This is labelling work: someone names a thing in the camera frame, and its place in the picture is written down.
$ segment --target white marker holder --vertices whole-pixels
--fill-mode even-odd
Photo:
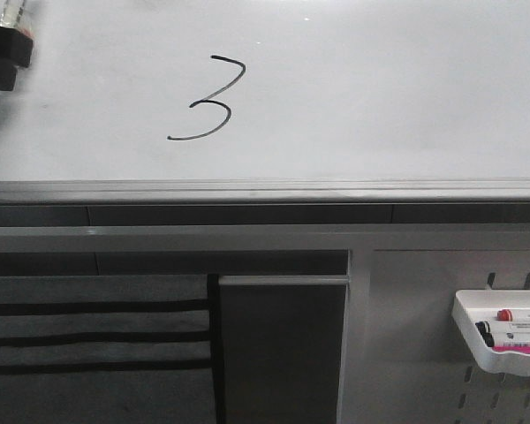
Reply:
[[[530,354],[495,352],[475,327],[479,321],[496,321],[501,309],[530,309],[530,290],[460,290],[451,315],[481,369],[489,373],[530,376]]]

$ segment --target whiteboard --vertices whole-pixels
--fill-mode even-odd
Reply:
[[[0,190],[530,195],[530,0],[28,0],[28,9],[33,62],[0,94]],[[240,73],[212,55],[246,66],[213,99],[231,119],[207,137],[168,140],[223,122],[223,106],[189,109]]]

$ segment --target handwritten number 3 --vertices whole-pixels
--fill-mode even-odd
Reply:
[[[228,88],[232,87],[236,82],[238,82],[239,80],[241,80],[241,77],[244,76],[244,73],[246,73],[246,65],[237,61],[237,60],[233,60],[233,59],[229,59],[228,57],[223,57],[223,56],[216,56],[216,55],[213,55],[210,57],[211,59],[216,59],[216,60],[222,60],[224,62],[228,62],[230,64],[236,64],[238,65],[239,67],[241,67],[241,72],[239,73],[239,75],[234,78],[230,84],[228,84],[227,86],[224,86],[222,88],[220,88],[218,91],[212,93],[211,95],[207,95],[206,97],[204,97],[203,99],[200,99],[200,100],[197,100],[196,102],[193,102],[191,103],[191,105],[189,106],[189,108],[193,108],[195,106],[198,106],[199,104],[203,104],[203,103],[212,103],[212,104],[216,104],[218,106],[221,106],[223,107],[225,110],[226,110],[226,118],[222,121],[222,123],[217,126],[216,128],[214,128],[213,130],[210,130],[208,132],[205,132],[203,134],[198,134],[198,135],[192,135],[190,137],[167,137],[167,140],[176,140],[176,141],[186,141],[186,140],[194,140],[194,139],[199,139],[201,137],[206,137],[207,135],[210,135],[210,134],[213,134],[215,133],[216,131],[219,131],[220,129],[222,129],[222,127],[224,125],[226,125],[228,123],[228,121],[230,120],[231,118],[231,109],[230,109],[230,106],[228,106],[227,104],[225,103],[222,103],[222,102],[217,102],[216,100],[210,100],[214,97],[216,97],[217,95],[223,93],[224,91],[226,91]]]

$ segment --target black object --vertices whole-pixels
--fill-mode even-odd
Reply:
[[[14,89],[16,66],[29,66],[33,48],[31,38],[17,29],[0,26],[0,91]]]

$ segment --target marker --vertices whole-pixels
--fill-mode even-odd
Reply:
[[[479,321],[475,326],[482,333],[530,333],[530,322]]]
[[[501,309],[496,313],[498,321],[530,321],[530,309]]]
[[[482,333],[488,347],[530,347],[530,333]]]
[[[515,347],[515,346],[495,346],[493,347],[495,352],[519,352],[527,353],[530,355],[530,347]]]

